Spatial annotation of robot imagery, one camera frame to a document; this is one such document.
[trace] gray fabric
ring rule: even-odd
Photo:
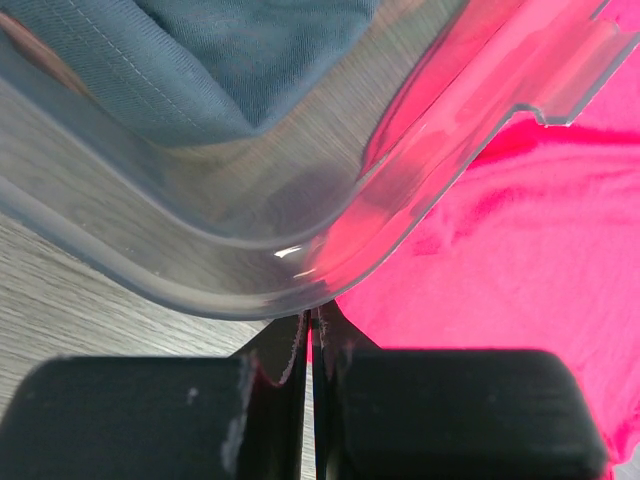
[[[162,145],[273,127],[367,29],[378,0],[0,0],[100,105]]]

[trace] pink cloth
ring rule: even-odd
[[[640,30],[637,0],[601,15]],[[611,463],[628,460],[640,441],[640,51],[574,126],[511,122],[338,303],[386,347],[557,353]]]

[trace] wooden surface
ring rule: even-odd
[[[260,323],[204,320],[154,305],[0,215],[0,416],[39,362],[61,354],[226,355]],[[303,478],[313,469],[307,378]],[[640,478],[640,452],[618,480]]]

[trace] transparent plastic bin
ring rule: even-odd
[[[219,319],[325,302],[519,110],[566,125],[638,44],[602,0],[384,0],[267,134],[166,149],[0,44],[0,208],[120,284]]]

